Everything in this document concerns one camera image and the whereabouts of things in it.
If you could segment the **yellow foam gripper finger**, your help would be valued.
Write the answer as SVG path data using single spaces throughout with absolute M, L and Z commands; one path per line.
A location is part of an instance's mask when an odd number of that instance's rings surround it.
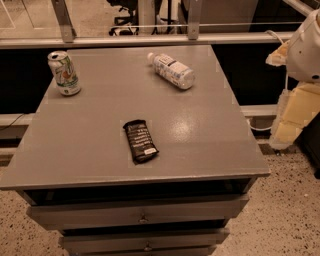
M 266 63 L 272 66 L 282 66 L 287 63 L 289 41 L 281 44 L 275 51 L 268 55 Z
M 288 148 L 319 112 L 319 83 L 299 82 L 293 90 L 284 89 L 279 97 L 269 145 L 276 150 Z

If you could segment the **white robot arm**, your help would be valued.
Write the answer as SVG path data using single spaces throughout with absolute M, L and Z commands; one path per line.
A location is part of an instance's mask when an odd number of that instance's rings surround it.
M 268 55 L 266 63 L 286 66 L 286 78 L 297 86 L 285 88 L 278 100 L 269 145 L 283 150 L 293 144 L 320 112 L 320 10 L 312 11 L 292 37 Z

